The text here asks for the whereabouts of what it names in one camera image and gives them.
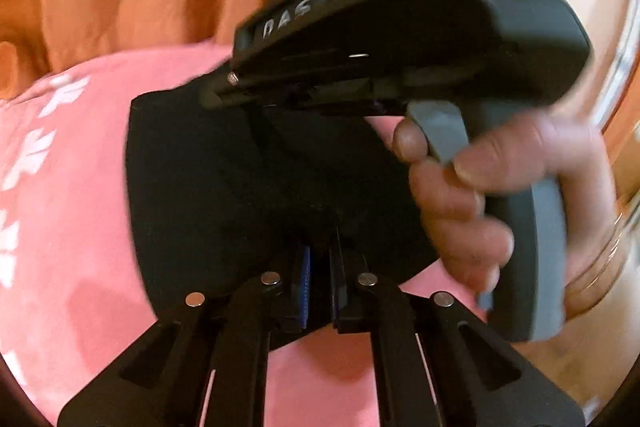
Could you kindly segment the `black garment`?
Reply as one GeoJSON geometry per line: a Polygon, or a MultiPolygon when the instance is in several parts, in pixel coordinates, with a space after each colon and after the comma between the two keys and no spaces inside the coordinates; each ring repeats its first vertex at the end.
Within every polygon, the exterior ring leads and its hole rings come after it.
{"type": "Polygon", "coordinates": [[[326,246],[395,283],[436,254],[408,170],[360,117],[208,110],[192,81],[131,102],[126,180],[132,239],[156,314],[192,291],[231,294],[310,258],[307,327],[331,320],[326,246]]]}

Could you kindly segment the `gold bangles on wrist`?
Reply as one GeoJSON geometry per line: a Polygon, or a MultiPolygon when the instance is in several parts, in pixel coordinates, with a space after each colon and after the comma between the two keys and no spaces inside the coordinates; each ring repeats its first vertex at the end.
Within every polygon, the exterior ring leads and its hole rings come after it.
{"type": "Polygon", "coordinates": [[[612,289],[630,256],[632,233],[638,223],[639,193],[636,193],[616,218],[614,229],[596,260],[565,288],[564,306],[569,317],[577,317],[597,306],[612,289]]]}

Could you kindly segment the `pink blanket with white bows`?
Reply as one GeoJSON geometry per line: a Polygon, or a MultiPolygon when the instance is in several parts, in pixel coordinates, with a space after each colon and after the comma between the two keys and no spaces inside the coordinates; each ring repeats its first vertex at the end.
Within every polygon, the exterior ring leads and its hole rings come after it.
{"type": "MultiPolygon", "coordinates": [[[[131,102],[191,82],[224,54],[201,43],[104,56],[43,78],[1,109],[1,351],[49,421],[157,316],[131,234],[131,102]]],[[[413,124],[362,119],[406,166],[436,254],[401,284],[462,297],[495,284],[510,237],[482,215],[459,167],[428,162],[413,124]]]]}

